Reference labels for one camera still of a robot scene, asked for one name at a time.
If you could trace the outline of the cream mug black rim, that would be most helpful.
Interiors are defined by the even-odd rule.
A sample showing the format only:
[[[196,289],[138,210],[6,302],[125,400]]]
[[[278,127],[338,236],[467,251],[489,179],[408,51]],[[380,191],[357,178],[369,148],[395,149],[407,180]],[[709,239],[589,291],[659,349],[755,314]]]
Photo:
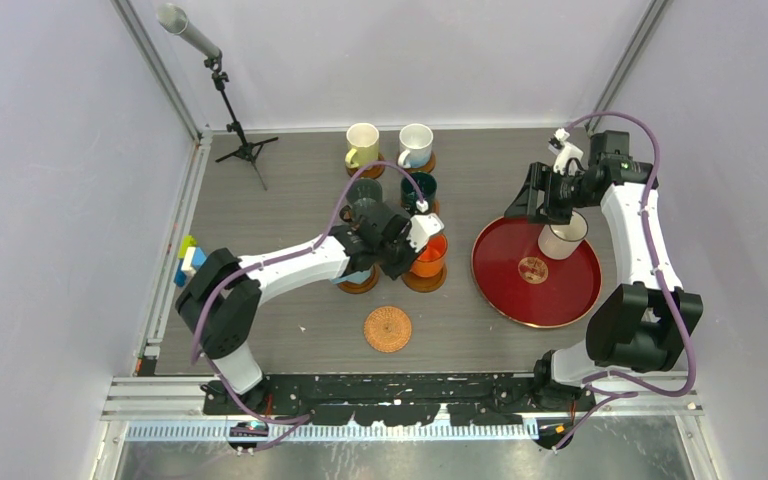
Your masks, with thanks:
[[[565,260],[577,250],[588,231],[587,220],[574,211],[568,224],[543,226],[537,241],[539,251],[549,259]]]

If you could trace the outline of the brown wooden coaster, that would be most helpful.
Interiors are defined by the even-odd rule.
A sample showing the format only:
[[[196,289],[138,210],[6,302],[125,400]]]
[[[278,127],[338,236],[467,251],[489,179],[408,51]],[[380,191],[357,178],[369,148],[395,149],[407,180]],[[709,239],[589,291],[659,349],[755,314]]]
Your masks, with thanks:
[[[359,164],[356,165],[355,167],[352,167],[350,160],[359,161]],[[345,169],[349,176],[353,176],[356,174],[356,172],[360,167],[368,164],[372,164],[371,167],[369,167],[368,169],[362,172],[360,177],[377,179],[384,173],[385,167],[383,165],[375,164],[375,163],[380,163],[384,161],[385,161],[385,158],[380,153],[371,154],[371,153],[363,153],[360,151],[355,152],[354,150],[350,150],[345,155]]]
[[[380,277],[379,269],[377,266],[373,266],[369,270],[371,271],[372,275],[369,280],[362,285],[350,285],[348,283],[335,285],[345,293],[354,295],[366,293],[377,285]]]
[[[415,155],[400,155],[396,160],[396,165],[408,173],[425,172],[431,173],[436,167],[436,154],[431,152],[428,156],[424,157],[424,163],[418,164],[419,157]]]
[[[403,283],[411,290],[419,293],[431,293],[438,290],[447,278],[448,269],[443,266],[432,277],[418,276],[413,272],[407,272],[401,276]]]

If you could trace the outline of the orange mug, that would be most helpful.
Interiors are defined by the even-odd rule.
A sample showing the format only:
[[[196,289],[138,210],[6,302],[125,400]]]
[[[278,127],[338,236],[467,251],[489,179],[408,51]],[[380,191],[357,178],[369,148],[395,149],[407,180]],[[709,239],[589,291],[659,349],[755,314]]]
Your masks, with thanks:
[[[410,272],[420,278],[438,275],[445,266],[447,251],[448,240],[444,234],[432,237],[425,250],[414,261]]]

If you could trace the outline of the red round tray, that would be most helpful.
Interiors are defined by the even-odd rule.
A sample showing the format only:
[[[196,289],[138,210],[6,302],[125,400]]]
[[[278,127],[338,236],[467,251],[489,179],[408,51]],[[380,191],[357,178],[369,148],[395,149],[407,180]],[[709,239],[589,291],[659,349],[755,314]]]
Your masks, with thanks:
[[[588,241],[564,260],[547,257],[538,246],[541,231],[524,219],[493,220],[473,245],[471,272],[501,315],[533,328],[565,327],[594,308],[602,290],[601,264]]]

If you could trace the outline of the woven rattan coaster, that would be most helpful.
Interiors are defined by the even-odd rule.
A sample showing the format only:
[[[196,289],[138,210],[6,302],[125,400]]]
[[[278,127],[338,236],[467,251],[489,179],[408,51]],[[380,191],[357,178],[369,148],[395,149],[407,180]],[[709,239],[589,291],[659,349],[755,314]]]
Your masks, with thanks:
[[[412,332],[410,317],[394,306],[373,310],[363,324],[367,343],[382,353],[394,353],[404,348],[410,341]]]

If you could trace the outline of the pale yellow mug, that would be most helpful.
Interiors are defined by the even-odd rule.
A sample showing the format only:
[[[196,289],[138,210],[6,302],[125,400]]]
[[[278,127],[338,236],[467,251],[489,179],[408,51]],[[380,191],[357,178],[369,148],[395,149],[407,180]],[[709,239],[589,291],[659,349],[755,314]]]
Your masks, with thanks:
[[[348,169],[359,169],[379,156],[379,130],[370,123],[355,123],[346,132],[348,152],[344,163]]]

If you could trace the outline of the white mug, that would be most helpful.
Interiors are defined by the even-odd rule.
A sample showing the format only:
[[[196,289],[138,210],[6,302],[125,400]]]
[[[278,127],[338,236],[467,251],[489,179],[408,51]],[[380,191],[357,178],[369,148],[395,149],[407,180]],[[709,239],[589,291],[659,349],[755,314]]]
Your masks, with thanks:
[[[425,124],[404,126],[398,135],[400,153],[397,164],[403,169],[424,167],[431,159],[434,133]]]

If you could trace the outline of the dark grey mug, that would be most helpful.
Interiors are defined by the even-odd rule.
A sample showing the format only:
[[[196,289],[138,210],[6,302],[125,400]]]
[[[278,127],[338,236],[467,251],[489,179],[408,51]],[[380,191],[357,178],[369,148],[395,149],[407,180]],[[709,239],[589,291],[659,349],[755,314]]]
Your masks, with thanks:
[[[366,208],[374,203],[381,203],[383,198],[383,188],[376,179],[359,178],[344,195],[346,205],[340,210],[339,218],[349,223],[353,220],[355,208]]]

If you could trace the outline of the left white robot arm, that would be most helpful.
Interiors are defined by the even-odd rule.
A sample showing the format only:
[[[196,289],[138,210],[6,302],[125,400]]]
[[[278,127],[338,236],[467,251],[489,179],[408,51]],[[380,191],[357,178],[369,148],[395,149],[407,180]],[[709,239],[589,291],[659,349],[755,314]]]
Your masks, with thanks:
[[[311,283],[378,268],[397,279],[408,272],[444,225],[431,210],[409,214],[375,200],[342,207],[336,225],[314,239],[261,255],[236,256],[226,248],[201,265],[186,259],[187,276],[174,309],[228,384],[240,412],[258,412],[267,398],[263,373],[249,346],[257,310],[273,298]]]

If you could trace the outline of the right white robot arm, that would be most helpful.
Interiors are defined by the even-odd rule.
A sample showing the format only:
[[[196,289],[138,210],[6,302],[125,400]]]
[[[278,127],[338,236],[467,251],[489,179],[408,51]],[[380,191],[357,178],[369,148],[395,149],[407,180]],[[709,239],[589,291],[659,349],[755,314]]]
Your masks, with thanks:
[[[599,208],[609,227],[618,284],[592,315],[583,341],[549,351],[536,363],[532,400],[556,410],[609,377],[666,397],[689,393],[696,378],[690,335],[703,302],[684,288],[669,259],[658,217],[658,164],[634,160],[630,136],[621,131],[595,135],[583,152],[570,131],[560,128],[549,148],[553,163],[530,165],[505,217],[541,226],[540,252],[565,260],[587,233],[577,214]]]

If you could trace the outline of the coloured toy brick stack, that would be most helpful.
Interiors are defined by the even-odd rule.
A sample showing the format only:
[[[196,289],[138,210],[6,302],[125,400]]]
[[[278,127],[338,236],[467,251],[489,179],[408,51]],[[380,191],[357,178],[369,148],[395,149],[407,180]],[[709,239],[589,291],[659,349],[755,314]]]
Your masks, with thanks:
[[[197,240],[192,235],[187,235],[181,244],[178,252],[178,261],[173,278],[174,284],[178,288],[183,288],[198,269],[205,263],[207,254],[198,245]]]

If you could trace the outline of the grey microphone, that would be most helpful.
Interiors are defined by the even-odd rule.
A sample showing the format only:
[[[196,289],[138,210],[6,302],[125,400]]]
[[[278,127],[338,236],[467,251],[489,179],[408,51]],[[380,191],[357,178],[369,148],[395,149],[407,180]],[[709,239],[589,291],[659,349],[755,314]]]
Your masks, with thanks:
[[[156,8],[156,19],[166,32],[181,38],[206,59],[213,61],[222,58],[221,49],[189,20],[181,7],[172,3],[161,4]]]

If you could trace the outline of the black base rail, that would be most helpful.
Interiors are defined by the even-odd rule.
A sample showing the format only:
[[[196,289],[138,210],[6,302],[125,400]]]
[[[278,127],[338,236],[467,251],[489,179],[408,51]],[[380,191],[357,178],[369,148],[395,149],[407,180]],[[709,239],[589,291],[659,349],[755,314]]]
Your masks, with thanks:
[[[209,416],[252,410],[317,426],[426,426],[441,415],[458,427],[513,425],[530,413],[571,420],[595,405],[529,373],[271,374],[238,398],[218,380],[200,389]]]

